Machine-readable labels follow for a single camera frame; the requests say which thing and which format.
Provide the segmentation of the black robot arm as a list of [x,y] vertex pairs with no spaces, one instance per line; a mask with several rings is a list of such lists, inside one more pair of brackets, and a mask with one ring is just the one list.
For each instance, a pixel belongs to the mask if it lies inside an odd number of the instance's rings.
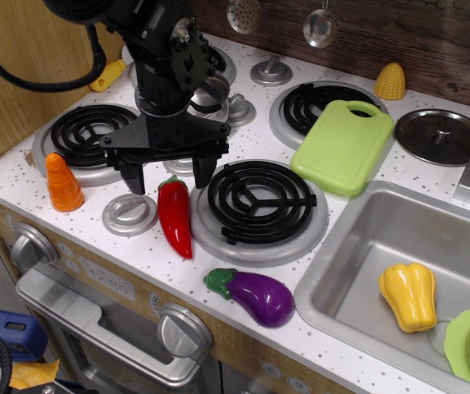
[[197,89],[222,106],[210,79],[216,63],[197,30],[186,1],[47,1],[62,19],[103,23],[124,40],[135,63],[135,102],[140,116],[99,141],[107,165],[119,171],[130,191],[144,193],[145,163],[191,158],[195,185],[212,179],[217,160],[228,151],[230,126],[188,112]]

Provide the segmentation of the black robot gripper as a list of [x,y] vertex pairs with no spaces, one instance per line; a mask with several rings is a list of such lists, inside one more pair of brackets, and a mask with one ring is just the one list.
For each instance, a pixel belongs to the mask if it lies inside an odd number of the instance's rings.
[[141,114],[99,144],[109,165],[120,168],[131,193],[144,195],[145,163],[191,158],[195,187],[209,185],[217,160],[228,152],[230,126],[183,111],[169,117]]

